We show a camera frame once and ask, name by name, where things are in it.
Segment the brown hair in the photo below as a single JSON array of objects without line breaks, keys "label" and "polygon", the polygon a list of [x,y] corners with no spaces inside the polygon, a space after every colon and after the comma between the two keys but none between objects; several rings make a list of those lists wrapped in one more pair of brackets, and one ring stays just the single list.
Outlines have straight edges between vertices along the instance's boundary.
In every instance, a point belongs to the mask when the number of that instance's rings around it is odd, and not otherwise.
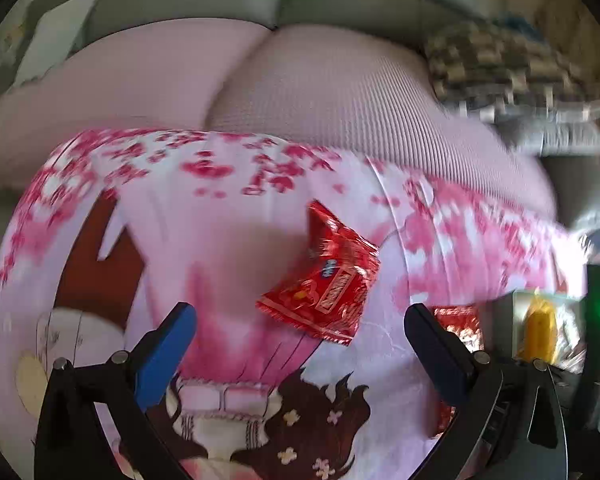
[{"label": "brown hair", "polygon": [[[186,458],[198,457],[207,458],[208,455],[205,447],[194,440],[186,440],[182,438],[173,429],[173,423],[182,412],[182,402],[180,401],[180,396],[178,395],[178,390],[176,387],[177,380],[178,376],[176,375],[173,377],[173,379],[171,379],[169,384],[169,389],[178,400],[178,405],[175,413],[173,413],[173,416],[169,416],[169,413],[167,412],[166,395],[162,398],[160,404],[152,406],[146,410],[146,416],[153,425],[155,432],[158,434],[160,439],[164,442],[164,445],[176,460],[180,461]],[[135,470],[136,468],[131,463],[131,457],[126,451],[124,442],[120,442],[119,452],[120,455],[122,455],[126,461],[129,462],[129,465]]]},{"label": "brown hair", "polygon": [[[368,386],[360,385],[350,391],[350,374],[346,375],[336,384],[335,400],[331,402],[326,395],[327,386],[319,388],[303,381],[303,370],[293,372],[278,387],[282,407],[265,423],[269,441],[231,456],[232,461],[254,469],[262,480],[315,480],[317,460],[323,466],[328,464],[328,478],[334,480],[353,465],[353,458],[349,461],[353,438],[371,414],[363,395]],[[295,413],[285,418],[292,410]],[[278,454],[288,448],[295,457],[285,464]]]}]

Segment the candy wrapper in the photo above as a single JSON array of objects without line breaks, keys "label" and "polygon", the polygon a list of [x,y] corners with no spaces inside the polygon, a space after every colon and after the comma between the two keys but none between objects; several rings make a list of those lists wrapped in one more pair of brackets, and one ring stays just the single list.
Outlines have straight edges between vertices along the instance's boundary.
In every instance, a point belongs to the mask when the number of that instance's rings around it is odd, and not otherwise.
[{"label": "candy wrapper", "polygon": [[317,200],[308,206],[308,222],[306,260],[256,306],[314,337],[349,345],[378,274],[378,248]]},{"label": "candy wrapper", "polygon": [[[442,328],[456,334],[464,343],[469,352],[484,350],[482,330],[478,322],[478,306],[448,306],[433,309],[433,315]],[[447,406],[440,400],[438,411],[438,424],[435,436],[440,436],[451,424],[451,419],[456,414],[456,409]]]}]

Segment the cherry blossom print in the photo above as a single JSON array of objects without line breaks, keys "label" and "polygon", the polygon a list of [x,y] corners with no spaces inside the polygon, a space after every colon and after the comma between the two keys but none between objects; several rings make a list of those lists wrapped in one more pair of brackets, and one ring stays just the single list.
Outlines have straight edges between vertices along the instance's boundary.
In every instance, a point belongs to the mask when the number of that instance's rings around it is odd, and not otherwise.
[{"label": "cherry blossom print", "polygon": [[296,410],[291,410],[290,412],[286,412],[283,416],[282,416],[283,420],[285,421],[285,424],[288,427],[293,426],[298,420],[300,420],[300,415],[298,415],[298,412],[296,412]]},{"label": "cherry blossom print", "polygon": [[203,142],[206,140],[206,138],[206,133],[204,132],[182,131],[177,132],[173,137],[170,137],[170,142],[168,142],[166,146],[167,148],[176,150],[177,148],[192,142]]},{"label": "cherry blossom print", "polygon": [[372,204],[381,204],[385,207],[400,207],[400,199],[396,196],[388,198],[385,196],[372,195],[370,200]]},{"label": "cherry blossom print", "polygon": [[264,137],[263,139],[248,142],[243,145],[247,150],[259,150],[260,153],[254,155],[251,160],[256,164],[256,172],[251,177],[249,185],[242,188],[242,194],[247,196],[260,196],[266,192],[266,186],[271,186],[278,193],[285,193],[296,188],[294,179],[306,176],[307,171],[327,170],[334,171],[331,165],[321,158],[320,154],[329,155],[333,160],[336,153],[325,148],[324,151],[315,150],[311,146],[301,144],[288,144],[280,155],[288,157],[285,162],[275,162],[274,159],[265,153],[267,148],[276,146],[277,143]]},{"label": "cherry blossom print", "polygon": [[422,249],[426,255],[431,255],[437,241],[432,218],[417,213],[407,216],[400,229],[400,241],[410,253],[415,254]]},{"label": "cherry blossom print", "polygon": [[173,136],[174,132],[164,132],[163,134],[160,134],[157,137],[155,137],[155,140],[157,142],[165,142],[166,140],[171,140],[171,137]]},{"label": "cherry blossom print", "polygon": [[382,160],[378,160],[376,158],[369,158],[368,156],[366,156],[364,158],[364,163],[367,166],[372,167],[374,170],[376,170],[379,174],[384,174],[384,169],[386,167],[386,164],[382,161]]},{"label": "cherry blossom print", "polygon": [[153,152],[153,154],[148,156],[146,160],[151,164],[156,164],[157,162],[163,160],[166,156],[167,150],[156,150],[155,152]]},{"label": "cherry blossom print", "polygon": [[200,178],[224,178],[234,172],[233,166],[215,165],[211,160],[203,159],[197,162],[183,162],[180,167],[183,171]]},{"label": "cherry blossom print", "polygon": [[378,225],[370,235],[366,237],[371,243],[377,245],[378,247],[382,246],[385,240],[391,235],[395,235],[395,222],[393,219],[382,222]]},{"label": "cherry blossom print", "polygon": [[249,137],[255,137],[255,134],[232,134],[232,133],[218,133],[224,142],[240,142],[243,139]]},{"label": "cherry blossom print", "polygon": [[335,426],[338,423],[338,421],[340,420],[341,416],[342,416],[342,412],[340,410],[338,410],[337,412],[334,412],[333,410],[331,410],[329,412],[329,416],[327,417],[327,424],[333,424]]},{"label": "cherry blossom print", "polygon": [[135,142],[128,148],[122,150],[113,150],[112,152],[105,152],[104,155],[110,156],[110,158],[119,158],[123,162],[128,162],[132,158],[144,155],[146,148],[142,142]]},{"label": "cherry blossom print", "polygon": [[428,197],[422,188],[422,183],[419,180],[408,178],[402,184],[402,188],[406,192],[411,207],[424,216],[433,218],[433,213],[429,208],[429,206],[432,205],[433,200],[428,200]]},{"label": "cherry blossom print", "polygon": [[336,473],[336,470],[329,466],[327,459],[315,459],[314,469],[316,470],[315,475],[322,480],[329,480],[329,477]]},{"label": "cherry blossom print", "polygon": [[288,189],[294,188],[294,181],[288,176],[275,176],[269,180],[269,183],[278,193],[284,193]]},{"label": "cherry blossom print", "polygon": [[36,173],[16,206],[0,265],[3,286],[19,254],[40,260],[60,226],[73,216],[82,197],[96,182],[96,173],[80,151],[74,151],[74,143],[77,139],[54,150],[54,156]]},{"label": "cherry blossom print", "polygon": [[85,130],[72,141],[69,155],[78,158],[88,156],[101,146],[112,146],[129,139],[137,139],[155,130],[132,128],[129,130]]},{"label": "cherry blossom print", "polygon": [[123,164],[116,170],[111,171],[104,177],[104,183],[107,187],[121,186],[133,179],[142,178],[149,174],[149,170],[140,170],[130,162]]},{"label": "cherry blossom print", "polygon": [[422,258],[419,265],[411,264],[407,275],[400,278],[394,286],[393,299],[401,314],[412,303],[453,304],[449,298],[445,265],[440,255]]},{"label": "cherry blossom print", "polygon": [[338,152],[334,152],[330,148],[326,148],[325,146],[310,146],[312,152],[320,153],[320,156],[326,158],[327,160],[342,160],[342,157]]},{"label": "cherry blossom print", "polygon": [[289,465],[293,460],[298,458],[298,454],[292,447],[287,447],[284,451],[278,453],[278,458],[282,462],[282,465]]}]

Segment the black device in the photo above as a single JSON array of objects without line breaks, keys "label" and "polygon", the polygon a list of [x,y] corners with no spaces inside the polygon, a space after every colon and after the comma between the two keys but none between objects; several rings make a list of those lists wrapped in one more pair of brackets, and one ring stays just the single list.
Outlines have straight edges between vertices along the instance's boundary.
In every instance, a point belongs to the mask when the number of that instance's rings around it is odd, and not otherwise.
[{"label": "black device", "polygon": [[[103,402],[129,462],[144,480],[189,480],[144,412],[160,402],[195,327],[193,307],[179,303],[132,352],[115,352],[104,364],[79,368],[56,360],[36,437],[35,479],[126,479],[94,408],[94,402]],[[442,399],[456,407],[448,430],[411,480],[466,478],[476,450],[487,452],[471,478],[566,480],[567,440],[593,437],[596,460],[581,478],[600,479],[600,434],[567,431],[566,437],[554,377],[545,362],[498,360],[483,351],[471,354],[422,304],[407,309],[404,331]],[[8,475],[0,478],[17,476],[8,468]]]}]

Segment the yellow object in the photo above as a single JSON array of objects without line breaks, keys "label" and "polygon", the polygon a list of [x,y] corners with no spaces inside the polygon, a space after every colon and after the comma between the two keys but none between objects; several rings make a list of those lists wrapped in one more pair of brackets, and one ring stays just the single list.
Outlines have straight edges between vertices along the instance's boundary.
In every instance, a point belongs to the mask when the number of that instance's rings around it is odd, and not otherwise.
[{"label": "yellow object", "polygon": [[557,340],[555,306],[551,301],[535,296],[526,311],[525,344],[520,357],[527,362],[539,358],[552,364]]},{"label": "yellow object", "polygon": [[36,419],[40,418],[46,391],[46,372],[38,358],[32,354],[25,353],[18,361],[16,390],[25,409]]}]

